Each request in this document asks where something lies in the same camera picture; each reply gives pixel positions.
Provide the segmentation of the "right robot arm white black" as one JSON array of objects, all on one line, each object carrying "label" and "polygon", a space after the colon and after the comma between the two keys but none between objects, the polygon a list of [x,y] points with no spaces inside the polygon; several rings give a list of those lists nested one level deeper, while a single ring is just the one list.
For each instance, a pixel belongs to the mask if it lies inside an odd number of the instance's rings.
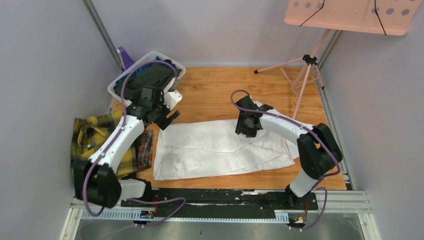
[{"label": "right robot arm white black", "polygon": [[290,208],[301,207],[306,201],[305,195],[330,176],[330,170],[341,170],[343,154],[326,124],[300,122],[283,115],[270,105],[254,102],[249,95],[232,101],[232,104],[239,110],[236,134],[253,138],[259,130],[266,130],[297,147],[301,170],[286,187],[288,193],[285,201]]}]

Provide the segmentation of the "white plastic laundry basket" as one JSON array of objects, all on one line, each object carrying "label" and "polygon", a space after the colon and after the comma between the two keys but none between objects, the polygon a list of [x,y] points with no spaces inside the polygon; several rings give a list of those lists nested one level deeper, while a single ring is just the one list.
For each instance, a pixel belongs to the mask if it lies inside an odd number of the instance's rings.
[{"label": "white plastic laundry basket", "polygon": [[175,66],[175,68],[177,69],[177,78],[176,80],[174,80],[173,85],[170,86],[169,88],[174,90],[176,89],[182,79],[183,76],[186,74],[187,69],[185,66],[183,66],[181,63],[179,63],[178,61],[172,59],[171,57],[162,54],[158,51],[150,51],[147,54],[145,54],[143,57],[141,57],[139,60],[135,61],[135,63],[128,68],[126,71],[122,72],[115,80],[113,80],[107,87],[107,91],[112,95],[112,97],[114,99],[116,99],[118,102],[121,101],[121,96],[119,93],[116,93],[116,91],[114,90],[114,87],[119,84],[119,83],[123,83],[123,81],[125,80],[125,78],[127,77],[127,75],[129,73],[132,73],[133,76],[135,76],[136,74],[140,73],[142,71],[142,69],[145,69],[149,64],[151,65],[153,63],[153,61],[164,61],[164,60],[170,60],[171,61],[171,65]]}]

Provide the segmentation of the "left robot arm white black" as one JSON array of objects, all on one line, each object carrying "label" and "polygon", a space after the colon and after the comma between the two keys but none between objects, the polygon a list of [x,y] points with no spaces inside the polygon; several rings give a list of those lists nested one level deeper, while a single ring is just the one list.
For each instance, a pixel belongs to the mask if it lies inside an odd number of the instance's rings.
[{"label": "left robot arm white black", "polygon": [[134,199],[149,206],[153,193],[141,179],[120,180],[116,175],[125,153],[150,124],[166,129],[179,116],[173,108],[183,99],[178,90],[144,87],[138,100],[123,112],[117,127],[105,143],[88,160],[77,160],[73,166],[74,190],[85,207],[95,204],[113,208],[122,200]]}]

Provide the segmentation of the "white long sleeve shirt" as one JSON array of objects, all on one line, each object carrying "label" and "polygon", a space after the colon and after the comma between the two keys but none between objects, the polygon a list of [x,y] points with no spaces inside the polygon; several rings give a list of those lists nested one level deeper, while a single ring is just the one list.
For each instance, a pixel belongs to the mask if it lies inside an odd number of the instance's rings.
[{"label": "white long sleeve shirt", "polygon": [[248,174],[287,168],[297,146],[267,130],[235,133],[237,121],[178,123],[160,131],[153,164],[156,181]]}]

